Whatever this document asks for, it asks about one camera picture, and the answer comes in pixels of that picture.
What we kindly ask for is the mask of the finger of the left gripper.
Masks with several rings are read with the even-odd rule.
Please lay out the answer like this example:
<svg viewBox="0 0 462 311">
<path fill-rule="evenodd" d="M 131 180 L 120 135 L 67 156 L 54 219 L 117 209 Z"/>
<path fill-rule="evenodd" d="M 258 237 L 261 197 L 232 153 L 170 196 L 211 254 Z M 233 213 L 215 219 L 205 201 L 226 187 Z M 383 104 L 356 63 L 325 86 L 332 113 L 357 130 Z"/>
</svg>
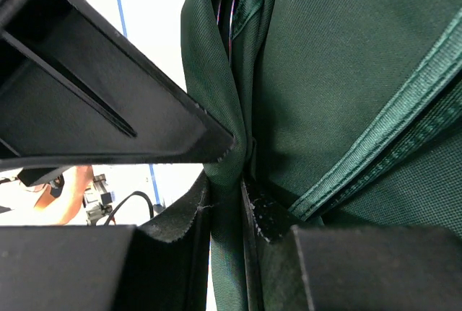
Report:
<svg viewBox="0 0 462 311">
<path fill-rule="evenodd" d="M 85 0 L 1 0 L 1 167 L 218 162 L 233 136 Z"/>
</svg>

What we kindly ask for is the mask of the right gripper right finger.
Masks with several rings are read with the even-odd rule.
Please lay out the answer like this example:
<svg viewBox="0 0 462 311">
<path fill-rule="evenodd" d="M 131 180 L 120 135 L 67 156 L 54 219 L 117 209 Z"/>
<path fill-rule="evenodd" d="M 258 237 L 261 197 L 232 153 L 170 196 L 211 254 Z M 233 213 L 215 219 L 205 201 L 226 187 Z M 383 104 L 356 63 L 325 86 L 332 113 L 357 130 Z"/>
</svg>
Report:
<svg viewBox="0 0 462 311">
<path fill-rule="evenodd" d="M 461 241 L 433 227 L 317 227 L 243 178 L 250 310 L 459 310 Z"/>
</svg>

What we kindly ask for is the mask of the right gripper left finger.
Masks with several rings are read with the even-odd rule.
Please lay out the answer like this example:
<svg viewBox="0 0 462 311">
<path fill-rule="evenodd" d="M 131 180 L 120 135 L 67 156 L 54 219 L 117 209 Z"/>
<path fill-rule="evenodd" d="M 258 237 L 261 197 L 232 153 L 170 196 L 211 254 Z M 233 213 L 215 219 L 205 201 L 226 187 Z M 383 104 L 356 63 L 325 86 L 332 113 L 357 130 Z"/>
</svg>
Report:
<svg viewBox="0 0 462 311">
<path fill-rule="evenodd" d="M 1 228 L 3 310 L 204 310 L 209 181 L 141 226 Z"/>
</svg>

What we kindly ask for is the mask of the dark green cloth napkin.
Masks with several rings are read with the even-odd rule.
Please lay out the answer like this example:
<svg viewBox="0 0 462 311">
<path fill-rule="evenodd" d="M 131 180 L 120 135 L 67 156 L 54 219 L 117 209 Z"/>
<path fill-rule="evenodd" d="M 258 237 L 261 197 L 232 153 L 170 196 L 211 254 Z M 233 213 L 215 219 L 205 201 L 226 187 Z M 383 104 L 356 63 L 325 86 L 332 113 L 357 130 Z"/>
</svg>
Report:
<svg viewBox="0 0 462 311">
<path fill-rule="evenodd" d="M 181 51 L 235 137 L 204 167 L 218 310 L 250 310 L 243 178 L 306 224 L 461 241 L 461 0 L 185 0 Z"/>
</svg>

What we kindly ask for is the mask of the person in beige shirt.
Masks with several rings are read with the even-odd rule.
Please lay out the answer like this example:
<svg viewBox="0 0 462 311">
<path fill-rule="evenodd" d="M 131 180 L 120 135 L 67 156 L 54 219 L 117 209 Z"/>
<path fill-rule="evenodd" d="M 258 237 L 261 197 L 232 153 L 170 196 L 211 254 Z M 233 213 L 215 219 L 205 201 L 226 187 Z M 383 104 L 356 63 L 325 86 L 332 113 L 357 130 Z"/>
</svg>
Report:
<svg viewBox="0 0 462 311">
<path fill-rule="evenodd" d="M 51 195 L 47 186 L 32 210 L 32 223 L 39 226 L 68 224 L 80 211 L 87 186 L 94 174 L 91 165 L 71 167 L 63 173 L 61 195 Z"/>
</svg>

